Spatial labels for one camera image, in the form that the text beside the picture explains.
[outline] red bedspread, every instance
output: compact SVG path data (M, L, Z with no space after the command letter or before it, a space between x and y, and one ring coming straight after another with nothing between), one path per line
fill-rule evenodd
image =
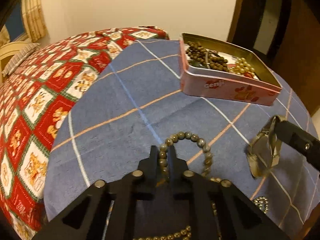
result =
M68 111L125 47L149 38L168 36L134 27L70 37L33 53L0 88L0 206L22 239L41 228L48 157Z

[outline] blue tablecloth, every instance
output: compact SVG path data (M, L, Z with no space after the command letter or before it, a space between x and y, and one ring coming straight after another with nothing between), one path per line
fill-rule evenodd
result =
M231 180L249 198L266 196L268 216L293 236L320 200L318 172L283 145L273 174L255 180L244 152L274 114L317 137L303 103L278 75L283 89L273 106L187 96L179 91L178 50L177 41L135 42L72 108L49 159L44 188L49 220L97 179L121 179L148 156L151 145L190 130L213 143L211 175ZM200 173L203 156L196 144L184 140L175 147Z

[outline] striped pillow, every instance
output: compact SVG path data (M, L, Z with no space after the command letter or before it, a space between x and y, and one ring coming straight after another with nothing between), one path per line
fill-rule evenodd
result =
M33 52L38 49L39 43L31 43L26 45L21 49L17 54L15 54L5 65L4 70L2 71L3 76L10 75L13 71L21 65L21 63L29 57Z

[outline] open tin box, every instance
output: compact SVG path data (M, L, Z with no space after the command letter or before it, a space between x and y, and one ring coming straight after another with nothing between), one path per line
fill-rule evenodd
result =
M218 54L221 52L246 58L247 62L254 66L255 74L259 80L219 70L191 66L185 53L185 44L188 41L199 41L202 47L218 51ZM234 44L183 33L180 37L180 56L180 87L187 95L271 106L282 90L276 77L257 55Z

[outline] metal bolt head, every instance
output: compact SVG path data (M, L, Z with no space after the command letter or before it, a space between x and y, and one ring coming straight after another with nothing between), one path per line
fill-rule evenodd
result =
M106 183L102 179L99 179L94 183L96 187L103 187L105 184Z
M194 172L190 170L186 170L183 172L183 175L186 177L192 177L194 175Z
M132 172L132 175L135 177L140 177L140 176L142 176L142 174L143 174L143 172L140 170L136 170L136 171Z
M221 181L221 185L223 187L230 187L232 185L232 183L229 180L224 179L223 181Z

